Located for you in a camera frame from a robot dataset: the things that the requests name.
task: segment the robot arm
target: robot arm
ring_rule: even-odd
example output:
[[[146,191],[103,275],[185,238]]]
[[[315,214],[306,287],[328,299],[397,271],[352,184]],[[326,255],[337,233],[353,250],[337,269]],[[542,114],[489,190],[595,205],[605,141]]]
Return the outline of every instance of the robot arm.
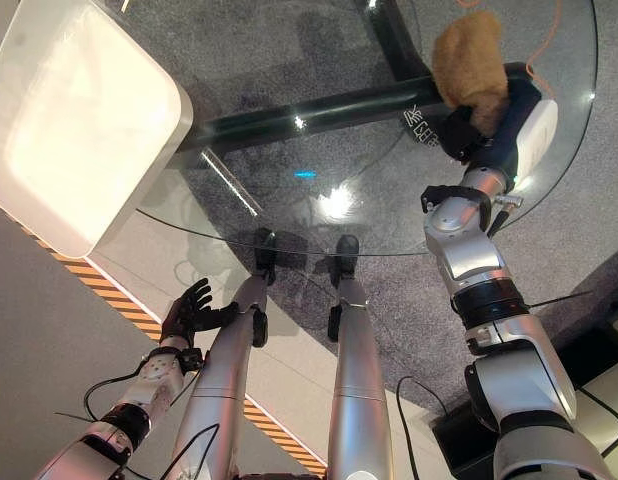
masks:
[[[556,128],[557,105],[541,101],[529,82],[511,82],[510,93],[489,144],[456,150],[468,164],[460,185],[423,193],[427,246],[479,357],[465,378],[477,417],[500,433],[494,478],[610,479],[593,445],[571,427],[571,381],[488,231],[495,204],[506,212],[520,204],[507,193],[541,159]]]
[[[163,417],[183,385],[188,371],[202,366],[202,353],[193,347],[196,331],[228,324],[238,313],[232,303],[211,310],[210,287],[203,279],[172,305],[162,325],[160,345],[143,360],[135,382],[100,420],[51,460],[40,480],[114,480],[151,429]]]

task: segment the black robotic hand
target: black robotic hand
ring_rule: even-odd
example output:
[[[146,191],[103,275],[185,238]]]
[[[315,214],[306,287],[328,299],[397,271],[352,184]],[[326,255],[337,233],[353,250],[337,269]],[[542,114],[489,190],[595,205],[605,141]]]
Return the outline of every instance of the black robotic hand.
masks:
[[[160,341],[172,336],[179,336],[193,346],[193,336],[196,332],[212,330],[229,324],[239,313],[236,302],[232,302],[219,310],[212,310],[209,306],[212,297],[209,280],[198,280],[178,298],[167,318],[162,324]]]

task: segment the brown fuzzy object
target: brown fuzzy object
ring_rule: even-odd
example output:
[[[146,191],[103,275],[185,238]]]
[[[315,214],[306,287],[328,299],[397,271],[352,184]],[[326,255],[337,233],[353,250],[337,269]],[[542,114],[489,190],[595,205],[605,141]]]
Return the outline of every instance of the brown fuzzy object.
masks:
[[[500,55],[500,22],[480,11],[456,20],[436,39],[433,78],[445,104],[472,107],[470,123],[492,137],[509,106]]]

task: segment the black cable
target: black cable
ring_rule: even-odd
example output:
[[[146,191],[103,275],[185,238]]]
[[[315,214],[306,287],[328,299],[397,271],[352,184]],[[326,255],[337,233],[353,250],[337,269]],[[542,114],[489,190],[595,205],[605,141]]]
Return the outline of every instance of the black cable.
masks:
[[[193,377],[191,377],[191,380],[189,380],[189,383],[185,386],[185,388],[183,388],[182,390],[180,390],[180,393],[178,395],[176,395],[176,398],[174,398],[171,403],[169,404],[169,407],[173,407],[176,402],[178,400],[180,400],[180,397],[182,397],[182,395],[189,389],[189,387],[193,384],[193,382],[196,381],[196,378],[198,378],[198,376],[200,375],[200,372],[202,371],[202,369],[199,369],[195,375]]]
[[[614,417],[616,417],[616,420],[618,420],[618,412],[616,412],[613,408],[611,408],[609,405],[607,405],[605,402],[603,402],[602,400],[600,400],[598,397],[596,397],[593,393],[589,392],[588,390],[585,390],[583,387],[578,387],[578,390],[580,390],[582,393],[584,393],[587,397],[589,397],[591,400],[593,400],[594,402],[596,402],[598,405],[600,405],[602,408],[604,408],[605,410],[607,410],[611,415],[613,415]],[[602,456],[602,458],[605,458],[607,455],[609,455],[611,452],[613,452],[615,450],[615,448],[618,446],[618,438],[616,438],[611,445],[609,445],[607,448],[605,448],[602,453],[600,454]]]
[[[400,421],[402,422],[402,427],[405,429],[405,437],[407,437],[407,451],[409,452],[409,463],[411,463],[411,473],[413,473],[414,480],[419,480],[420,477],[418,476],[418,469],[416,468],[416,460],[413,456],[413,446],[411,445],[411,435],[409,435],[409,428],[407,427],[407,420],[405,420],[405,414],[402,411],[402,403],[400,402],[400,387],[402,385],[402,382],[404,382],[408,378],[413,380],[417,385],[421,386],[426,391],[431,393],[434,397],[436,397],[436,400],[440,402],[440,405],[442,406],[442,409],[445,412],[445,418],[449,418],[449,412],[447,412],[447,407],[445,407],[445,404],[442,403],[442,400],[440,400],[440,397],[436,395],[433,390],[431,390],[430,388],[426,387],[425,385],[420,383],[418,380],[416,380],[412,375],[405,375],[400,380],[398,380],[398,385],[396,386],[396,403],[398,404],[398,413],[400,414]]]
[[[571,295],[566,295],[564,297],[558,297],[558,298],[554,298],[551,300],[546,300],[544,302],[534,303],[533,305],[527,305],[527,308],[542,307],[543,305],[549,305],[550,303],[562,302],[563,300],[569,300],[571,298],[582,297],[583,295],[589,295],[590,293],[593,293],[593,290],[587,290],[586,292],[573,293]]]
[[[184,446],[184,448],[182,450],[180,450],[178,455],[176,455],[176,457],[171,461],[171,463],[167,467],[167,470],[165,470],[165,473],[163,473],[162,476],[160,477],[160,480],[165,480],[167,478],[167,475],[169,475],[169,473],[171,472],[173,467],[176,465],[176,463],[178,463],[180,458],[187,452],[189,447],[191,447],[191,445],[193,445],[193,442],[195,442],[200,435],[202,435],[203,433],[208,432],[212,428],[215,429],[215,430],[213,431],[213,434],[211,435],[211,438],[209,439],[209,442],[207,443],[207,448],[205,448],[205,451],[202,454],[202,458],[200,459],[200,463],[198,464],[198,468],[196,469],[196,474],[193,477],[194,479],[197,479],[198,478],[198,474],[200,473],[200,470],[202,469],[202,465],[205,462],[205,458],[207,457],[207,453],[209,452],[209,448],[211,448],[211,444],[213,443],[213,440],[216,438],[216,434],[218,433],[218,430],[220,429],[220,424],[219,423],[214,423],[213,425],[210,425],[207,428],[204,428],[204,429],[200,430],[193,437],[191,437],[191,440],[189,440],[189,442],[187,442],[187,444]]]
[[[89,420],[88,418],[81,417],[80,415],[74,415],[72,413],[53,412],[53,414],[54,415],[61,415],[63,417],[73,418],[74,420],[81,420],[81,421],[87,422],[87,423],[93,423],[94,422],[94,420]],[[133,473],[136,477],[141,478],[142,480],[153,480],[151,477],[148,477],[146,475],[143,475],[142,473],[136,472],[133,468],[129,467],[128,465],[125,465],[123,468],[125,470]]]
[[[489,227],[489,231],[487,232],[487,237],[493,238],[493,236],[496,233],[498,233],[498,231],[502,228],[504,223],[507,221],[507,219],[509,218],[509,215],[510,213],[508,211],[500,210],[498,212],[498,215],[496,215],[496,219],[491,224],[491,227]]]
[[[143,475],[142,473],[138,473],[133,468],[131,468],[131,467],[127,466],[127,465],[125,465],[123,468],[125,470],[127,470],[128,472],[133,473],[136,477],[141,478],[142,480],[153,480],[153,478],[147,477],[146,475]]]
[[[74,415],[73,413],[53,412],[53,414],[54,415],[60,415],[61,417],[73,418],[74,420],[82,420],[83,422],[89,422],[89,423],[93,422],[93,420],[91,420],[89,418],[81,417],[80,415]]]
[[[137,377],[142,367],[144,367],[145,363],[147,363],[147,360],[142,360],[140,364],[138,365],[138,368],[136,368],[136,370],[133,371],[132,373],[123,375],[121,377],[109,378],[107,380],[103,380],[102,382],[98,382],[95,385],[92,385],[91,387],[89,387],[89,389],[85,392],[84,397],[82,397],[82,405],[85,408],[85,412],[87,412],[87,415],[89,415],[89,417],[91,417],[94,421],[98,420],[98,418],[94,415],[93,411],[91,410],[91,406],[89,405],[89,397],[91,397],[91,394],[93,392],[95,392],[101,387],[104,387],[105,385],[110,385],[112,383],[118,383],[118,382],[124,382],[125,380],[129,380],[130,378]]]

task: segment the yellow and black striped tape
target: yellow and black striped tape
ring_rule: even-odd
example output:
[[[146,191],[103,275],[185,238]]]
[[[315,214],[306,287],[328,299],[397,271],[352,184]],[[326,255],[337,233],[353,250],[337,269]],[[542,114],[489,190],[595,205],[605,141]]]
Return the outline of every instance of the yellow and black striped tape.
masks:
[[[77,276],[82,283],[88,286],[96,295],[105,300],[112,308],[117,310],[149,338],[155,341],[160,339],[160,324],[125,293],[120,291],[118,287],[107,280],[98,270],[93,268],[85,260],[69,258],[57,253],[26,227],[20,223],[18,223],[18,225],[20,225],[22,230],[33,238],[38,245],[62,263],[67,270]],[[244,415],[274,443],[295,458],[311,473],[318,476],[323,476],[325,474],[326,464],[322,459],[309,451],[309,449],[303,446],[293,435],[287,432],[282,425],[275,421],[269,413],[248,398],[245,398]]]

